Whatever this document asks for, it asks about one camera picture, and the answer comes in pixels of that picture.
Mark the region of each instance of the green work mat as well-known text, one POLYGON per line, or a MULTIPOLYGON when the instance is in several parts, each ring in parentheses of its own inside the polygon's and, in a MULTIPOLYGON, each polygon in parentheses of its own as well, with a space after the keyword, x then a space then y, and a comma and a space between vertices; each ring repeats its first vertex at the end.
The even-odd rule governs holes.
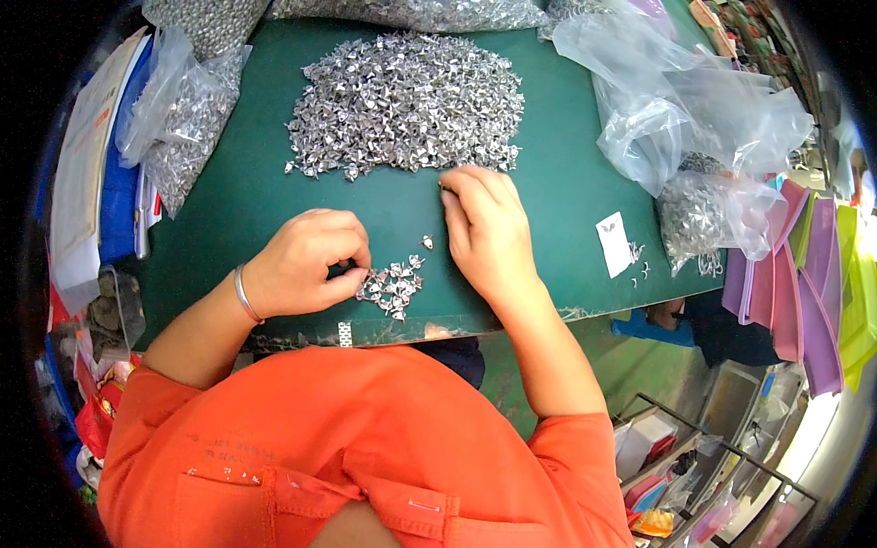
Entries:
MULTIPOLYGON (((688 36, 682 43, 706 43, 690 18, 677 26, 680 35, 688 36)), ((341 170, 321 174, 319 180, 297 170, 283 173, 286 160, 293 159, 284 124, 308 84, 302 67, 340 42, 381 32, 385 29, 330 19, 269 21, 256 32, 240 100, 216 151, 177 218, 150 231, 153 252, 137 272, 147 318, 139 349, 236 265, 251 259, 283 222, 311 208, 356 213, 368 231, 374 267, 388 267, 413 253, 425 256, 419 271, 424 288, 411 298, 405 324, 385 317, 373 303, 351 299, 316 314, 272 318, 253 330, 247 348, 275 352, 336 345, 341 321, 352 323, 355 345, 501 329, 449 255, 438 170, 414 174, 378 167, 353 183, 344 180, 341 170), (434 237, 431 252, 417 244, 424 235, 434 237)), ((511 141, 523 150, 510 175, 530 219, 539 274, 566 320, 724 285, 722 276, 701 277, 690 264, 670 277, 652 197, 623 178, 595 144, 601 125, 587 69, 558 56, 551 42, 539 43, 534 29, 468 37, 508 57, 523 79, 518 89, 526 99, 523 121, 511 141), (645 249, 636 266, 610 279, 595 225, 616 211, 621 211, 627 238, 645 249), (651 268, 647 279, 640 272, 643 261, 651 268)), ((520 297, 527 299, 526 294, 520 297)))

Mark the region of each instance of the green floor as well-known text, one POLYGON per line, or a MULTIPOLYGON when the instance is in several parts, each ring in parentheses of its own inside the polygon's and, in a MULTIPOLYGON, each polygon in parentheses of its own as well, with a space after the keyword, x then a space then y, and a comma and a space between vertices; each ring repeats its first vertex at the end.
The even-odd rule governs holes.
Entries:
MULTIPOLYGON (((643 392, 695 419, 711 383, 700 350, 618 337, 612 334, 611 321, 612 316, 600 316, 569 324, 594 368, 609 412, 617 414, 637 392, 643 392)), ((509 337, 504 331, 482 337, 481 352, 487 362, 481 392, 527 439, 536 416, 524 397, 509 337)))

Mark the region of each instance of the white sticker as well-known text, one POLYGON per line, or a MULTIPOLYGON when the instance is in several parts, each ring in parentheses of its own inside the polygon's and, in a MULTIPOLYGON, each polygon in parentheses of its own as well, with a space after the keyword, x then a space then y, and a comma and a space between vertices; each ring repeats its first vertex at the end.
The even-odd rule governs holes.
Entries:
POLYGON ((631 246, 627 243, 627 234, 624 233, 621 211, 606 217, 596 226, 603 246, 603 257, 606 258, 606 267, 609 269, 609 277, 614 278, 631 264, 631 246))

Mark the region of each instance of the silver bangle bracelet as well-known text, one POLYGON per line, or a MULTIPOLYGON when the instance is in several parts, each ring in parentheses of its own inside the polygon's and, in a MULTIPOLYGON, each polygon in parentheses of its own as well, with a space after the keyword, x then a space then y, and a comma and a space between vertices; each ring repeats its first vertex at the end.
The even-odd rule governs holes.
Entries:
POLYGON ((244 271, 244 265, 246 263, 240 263, 237 268, 234 269, 234 291, 238 294, 238 300, 240 301, 240 305, 244 307, 244 311, 246 314, 253 319, 254 322, 258 322, 259 325, 263 325, 265 320, 258 317, 256 313, 253 311, 253 307, 250 306, 250 302, 247 301, 246 295, 244 294, 244 284, 240 280, 240 274, 244 271))

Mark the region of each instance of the person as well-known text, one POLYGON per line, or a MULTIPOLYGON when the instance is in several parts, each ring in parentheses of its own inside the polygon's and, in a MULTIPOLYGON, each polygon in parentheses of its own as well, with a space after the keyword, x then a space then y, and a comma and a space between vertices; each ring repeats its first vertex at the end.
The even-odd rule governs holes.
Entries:
POLYGON ((439 183, 451 256, 514 345, 530 440, 405 345, 311 346, 231 374, 258 318, 324 310, 371 267, 352 212, 310 210, 246 263, 256 318, 229 274, 131 374, 97 500, 113 543, 633 546, 606 403, 537 275, 515 186, 471 166, 439 183))

